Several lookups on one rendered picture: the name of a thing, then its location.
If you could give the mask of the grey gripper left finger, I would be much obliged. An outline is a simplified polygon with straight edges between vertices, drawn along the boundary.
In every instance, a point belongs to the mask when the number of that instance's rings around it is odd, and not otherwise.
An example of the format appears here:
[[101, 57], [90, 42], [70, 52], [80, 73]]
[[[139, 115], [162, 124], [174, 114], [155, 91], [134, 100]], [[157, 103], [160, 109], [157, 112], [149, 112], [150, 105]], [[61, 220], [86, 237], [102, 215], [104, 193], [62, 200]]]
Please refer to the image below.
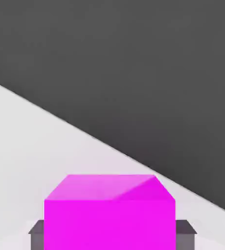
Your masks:
[[30, 250], [44, 250], [44, 220], [38, 220], [28, 234]]

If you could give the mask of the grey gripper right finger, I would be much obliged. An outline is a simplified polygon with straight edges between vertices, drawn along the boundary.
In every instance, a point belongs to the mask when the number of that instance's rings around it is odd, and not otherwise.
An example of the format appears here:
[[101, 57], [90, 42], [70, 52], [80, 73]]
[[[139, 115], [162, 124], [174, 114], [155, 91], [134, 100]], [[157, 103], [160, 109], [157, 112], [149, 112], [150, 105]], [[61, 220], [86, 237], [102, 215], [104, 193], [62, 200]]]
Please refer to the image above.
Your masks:
[[195, 250], [196, 234], [187, 220], [176, 220], [176, 250]]

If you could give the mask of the small magenta cube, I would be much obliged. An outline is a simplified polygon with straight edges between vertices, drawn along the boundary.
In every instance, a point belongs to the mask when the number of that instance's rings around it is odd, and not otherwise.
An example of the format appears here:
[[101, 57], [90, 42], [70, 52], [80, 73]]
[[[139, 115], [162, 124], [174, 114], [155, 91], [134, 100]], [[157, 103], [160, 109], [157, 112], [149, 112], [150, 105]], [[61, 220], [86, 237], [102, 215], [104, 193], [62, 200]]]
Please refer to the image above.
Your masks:
[[44, 201], [44, 250], [176, 250], [176, 201], [154, 175], [68, 175]]

